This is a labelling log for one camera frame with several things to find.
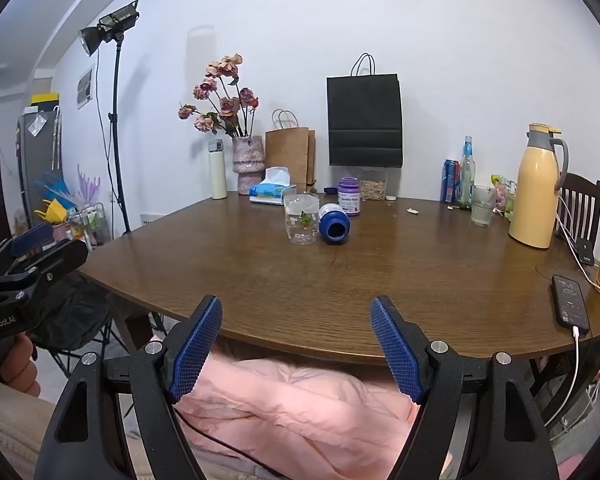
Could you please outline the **cream sleeve forearm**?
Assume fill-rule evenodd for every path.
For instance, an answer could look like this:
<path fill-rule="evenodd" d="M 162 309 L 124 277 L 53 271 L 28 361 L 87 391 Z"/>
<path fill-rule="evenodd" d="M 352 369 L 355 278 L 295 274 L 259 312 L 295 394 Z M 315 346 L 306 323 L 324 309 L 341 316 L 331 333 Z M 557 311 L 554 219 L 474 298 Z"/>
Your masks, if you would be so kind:
<path fill-rule="evenodd" d="M 0 451 L 23 479 L 34 477 L 55 405 L 0 383 Z"/>

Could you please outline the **left hand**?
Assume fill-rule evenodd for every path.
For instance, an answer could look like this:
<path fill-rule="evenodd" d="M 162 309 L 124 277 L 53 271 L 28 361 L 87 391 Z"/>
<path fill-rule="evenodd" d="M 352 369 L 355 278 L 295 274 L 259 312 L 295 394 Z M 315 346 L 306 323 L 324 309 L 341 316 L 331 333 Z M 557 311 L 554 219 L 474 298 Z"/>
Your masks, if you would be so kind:
<path fill-rule="evenodd" d="M 41 386 L 38 383 L 38 368 L 32 360 L 33 344 L 29 337 L 18 334 L 15 343 L 4 359 L 0 373 L 6 386 L 21 393 L 38 398 Z"/>

